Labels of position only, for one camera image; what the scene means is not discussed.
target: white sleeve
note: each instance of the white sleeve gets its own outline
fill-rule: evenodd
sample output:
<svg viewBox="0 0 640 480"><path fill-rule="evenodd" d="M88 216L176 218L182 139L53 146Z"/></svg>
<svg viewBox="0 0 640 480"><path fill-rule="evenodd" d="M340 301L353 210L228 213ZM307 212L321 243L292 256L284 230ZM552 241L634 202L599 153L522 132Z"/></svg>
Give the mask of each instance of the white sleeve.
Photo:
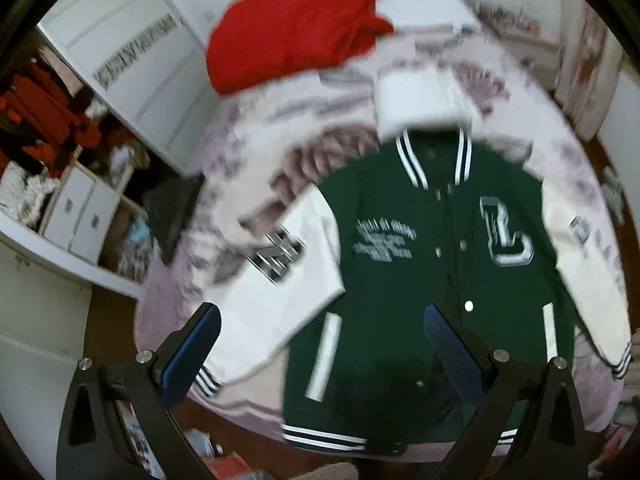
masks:
<svg viewBox="0 0 640 480"><path fill-rule="evenodd" d="M231 282L205 291L222 332L204 365L221 384L263 367L344 292L337 223L318 188L309 186L278 225L284 236L266 237Z"/></svg>
<svg viewBox="0 0 640 480"><path fill-rule="evenodd" d="M589 227L551 184L542 184L546 231L556 249L556 267L601 357L616 378L631 359L631 328L626 301L590 235Z"/></svg>

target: red blanket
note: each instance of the red blanket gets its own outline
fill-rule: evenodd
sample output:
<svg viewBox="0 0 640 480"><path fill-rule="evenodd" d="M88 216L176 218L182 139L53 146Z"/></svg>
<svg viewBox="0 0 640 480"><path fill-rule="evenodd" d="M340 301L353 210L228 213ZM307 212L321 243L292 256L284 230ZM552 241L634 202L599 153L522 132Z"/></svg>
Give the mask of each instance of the red blanket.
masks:
<svg viewBox="0 0 640 480"><path fill-rule="evenodd" d="M376 0L239 0L209 38L213 88L230 94L284 75L338 66L393 32Z"/></svg>

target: bed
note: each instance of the bed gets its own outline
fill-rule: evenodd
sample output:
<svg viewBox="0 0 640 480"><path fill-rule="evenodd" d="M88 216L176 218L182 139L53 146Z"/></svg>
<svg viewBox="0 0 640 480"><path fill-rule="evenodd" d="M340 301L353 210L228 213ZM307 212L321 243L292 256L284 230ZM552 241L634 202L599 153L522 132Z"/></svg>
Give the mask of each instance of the bed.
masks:
<svg viewBox="0 0 640 480"><path fill-rule="evenodd" d="M255 237L266 232L286 208L278 186L291 191L301 185L282 169L288 163L303 164L296 160L299 146L324 153L322 146L327 144L339 146L343 158L353 152L353 156L363 155L376 143L372 99L376 78L392 67L429 63L453 70L481 111L484 120L473 132L476 140L540 178L551 179L571 197L589 221L624 294L618 245L598 179L559 108L489 31L434 28L385 37L375 50L340 68L300 73L223 100L190 164L190 173L207 177L191 225L171 266L164 266L158 253L150 263L136 309L138 348L157 348L169 332L186 322L207 280L223 280L242 265ZM277 161L277 165L262 167L259 160ZM247 167L255 171L239 171ZM249 186L252 192L262 193L264 206L250 218L242 218L242 202L251 198L245 192ZM266 368L223 388L212 399L196 388L190 396L240 426L282 440L286 365L283 350ZM623 381L613 380L610 368L594 353L580 327L576 327L573 374L587 430L603 430L620 400ZM451 446L410 446L400 460L439 461ZM495 452L507 450L508 446L498 446Z"/></svg>

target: curtain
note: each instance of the curtain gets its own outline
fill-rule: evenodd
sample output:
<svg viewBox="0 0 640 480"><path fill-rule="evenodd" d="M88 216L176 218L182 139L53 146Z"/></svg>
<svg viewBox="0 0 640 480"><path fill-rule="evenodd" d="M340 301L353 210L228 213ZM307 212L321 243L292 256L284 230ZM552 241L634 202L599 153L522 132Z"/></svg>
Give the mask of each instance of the curtain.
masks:
<svg viewBox="0 0 640 480"><path fill-rule="evenodd" d="M624 51L584 0L562 0L561 44L555 99L578 136L591 140L609 110Z"/></svg>

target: wooden floor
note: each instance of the wooden floor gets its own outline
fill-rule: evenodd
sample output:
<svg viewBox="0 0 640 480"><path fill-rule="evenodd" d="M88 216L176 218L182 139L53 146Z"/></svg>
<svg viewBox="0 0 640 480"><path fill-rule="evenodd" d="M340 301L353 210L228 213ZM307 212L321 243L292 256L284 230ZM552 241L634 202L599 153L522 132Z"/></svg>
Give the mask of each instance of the wooden floor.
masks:
<svg viewBox="0 0 640 480"><path fill-rule="evenodd" d="M606 154L597 140L584 145L585 150L599 176L609 165ZM622 253L622 264L628 287L629 311L633 329L640 328L640 250L630 211L625 208L627 222L616 229ZM89 309L85 355L99 364L126 362L136 355L132 327L135 301L98 287ZM224 418L187 400L173 411L176 421L187 430L197 428L209 433L213 444L220 444L225 452L237 452L254 469L269 472L277 479L312 471L321 465L338 462L334 458L318 453L295 449L270 438L251 433ZM604 443L601 434L588 435L590 458L595 459ZM373 460L356 460L360 478L364 480L424 480L433 465L385 463ZM495 472L500 460L494 460L485 474Z"/></svg>

